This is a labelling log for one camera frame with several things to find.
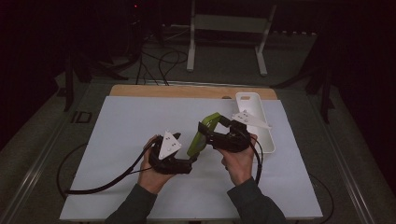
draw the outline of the white board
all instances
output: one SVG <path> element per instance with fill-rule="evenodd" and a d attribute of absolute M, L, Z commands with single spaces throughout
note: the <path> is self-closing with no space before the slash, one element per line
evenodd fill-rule
<path fill-rule="evenodd" d="M 322 217 L 287 116 L 280 101 L 262 101 L 271 123 L 276 151 L 264 158 L 260 188 L 287 218 Z M 122 174 L 154 134 L 181 133 L 184 146 L 177 158 L 186 159 L 198 122 L 219 112 L 231 118 L 235 100 L 108 96 L 92 132 L 71 189 L 100 187 Z M 227 133 L 221 128 L 217 132 Z M 149 219 L 235 219 L 236 209 L 226 193 L 233 187 L 211 146 L 201 153 L 189 175 L 177 175 L 160 192 Z M 125 200 L 138 175 L 92 195 L 70 195 L 62 220 L 103 220 Z"/>

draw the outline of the dark background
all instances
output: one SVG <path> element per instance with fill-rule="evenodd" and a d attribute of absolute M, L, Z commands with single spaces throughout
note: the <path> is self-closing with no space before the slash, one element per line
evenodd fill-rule
<path fill-rule="evenodd" d="M 245 1 L 244 5 L 236 0 L 210 2 L 197 1 L 197 10 L 235 16 L 268 13 L 259 7 L 248 10 L 260 1 Z M 190 1 L 158 3 L 160 11 L 140 11 L 142 30 L 152 29 L 151 20 L 158 20 L 159 15 L 165 25 L 190 23 Z M 304 69 L 323 64 L 332 71 L 332 84 L 339 88 L 378 167 L 396 192 L 395 4 L 378 0 L 278 3 L 272 32 L 318 34 Z M 108 42 L 93 4 L 49 0 L 0 3 L 0 148 L 58 90 L 54 77 L 64 71 L 70 44 L 99 58 L 114 50 L 104 47 Z M 226 5 L 234 10 L 225 11 Z"/>

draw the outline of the gray floor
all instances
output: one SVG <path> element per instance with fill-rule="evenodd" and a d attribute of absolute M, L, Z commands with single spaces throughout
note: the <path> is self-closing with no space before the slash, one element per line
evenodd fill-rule
<path fill-rule="evenodd" d="M 167 36 L 172 36 L 172 32 L 177 34 L 179 29 L 169 29 L 168 32 Z M 167 47 L 187 52 L 186 38 L 182 35 L 165 43 Z M 296 75 L 314 41 L 314 36 L 270 35 L 264 51 L 269 75 L 261 77 L 253 48 L 246 41 L 238 48 L 232 48 L 231 45 L 215 47 L 213 45 L 216 43 L 203 40 L 197 47 L 194 72 L 187 72 L 186 64 L 181 63 L 169 72 L 166 79 L 171 85 L 205 83 L 267 87 Z M 144 51 L 161 57 L 170 49 L 159 49 L 155 41 L 149 41 Z M 170 54 L 164 59 L 174 61 L 177 55 Z M 143 62 L 162 85 L 159 61 L 145 55 Z M 164 63 L 162 66 L 166 71 L 171 64 Z M 134 83 L 137 70 L 136 64 L 121 72 L 130 78 L 122 83 Z M 148 73 L 145 77 L 147 83 L 155 84 Z M 58 78 L 62 86 L 64 77 L 60 75 Z M 396 223 L 395 197 L 376 167 L 337 89 L 332 88 L 334 109 L 329 111 L 330 125 L 327 125 L 318 115 L 319 97 L 304 92 L 306 82 L 307 79 L 301 80 L 285 90 L 276 90 L 287 112 L 306 169 L 312 175 L 312 184 L 324 215 L 321 219 L 299 223 L 320 223 L 331 215 L 332 208 L 332 216 L 326 223 Z M 95 77 L 91 84 L 76 83 L 77 97 L 70 113 L 63 112 L 64 98 L 54 95 L 1 151 L 0 211 L 3 216 L 10 216 L 15 211 L 13 218 L 9 219 L 11 222 L 3 219 L 2 223 L 63 223 L 58 220 L 64 205 L 55 181 L 58 166 L 68 152 L 89 140 L 101 105 L 116 83 L 120 82 L 101 76 Z M 139 83 L 144 83 L 142 76 Z M 93 120 L 89 123 L 70 123 L 75 111 L 91 112 Z M 83 150 L 80 150 L 73 154 L 64 165 L 61 172 L 64 188 L 72 183 L 82 153 Z M 40 157 L 45 162 L 35 163 Z M 35 173 L 39 178 L 32 180 L 32 190 L 19 189 L 25 175 L 32 176 L 29 171 L 32 171 L 30 168 L 33 165 L 40 168 Z"/>

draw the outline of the white container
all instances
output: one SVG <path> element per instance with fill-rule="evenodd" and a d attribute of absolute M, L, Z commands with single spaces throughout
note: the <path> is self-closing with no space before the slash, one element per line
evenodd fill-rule
<path fill-rule="evenodd" d="M 238 104 L 239 112 L 246 111 L 254 117 L 267 123 L 264 110 L 262 108 L 262 99 L 256 92 L 238 92 L 235 95 Z M 257 140 L 262 146 L 263 153 L 272 153 L 275 151 L 274 141 L 271 135 L 271 130 L 248 125 L 247 131 L 257 135 Z M 255 146 L 256 150 L 261 153 L 259 144 Z"/>

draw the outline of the gray sleeve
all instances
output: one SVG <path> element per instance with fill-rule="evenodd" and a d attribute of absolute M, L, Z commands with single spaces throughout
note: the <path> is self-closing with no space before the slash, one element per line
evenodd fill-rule
<path fill-rule="evenodd" d="M 243 223 L 287 223 L 282 211 L 274 201 L 262 194 L 253 177 L 227 193 Z"/>
<path fill-rule="evenodd" d="M 156 194 L 136 184 L 126 200 L 106 219 L 106 224 L 146 223 L 156 199 Z"/>

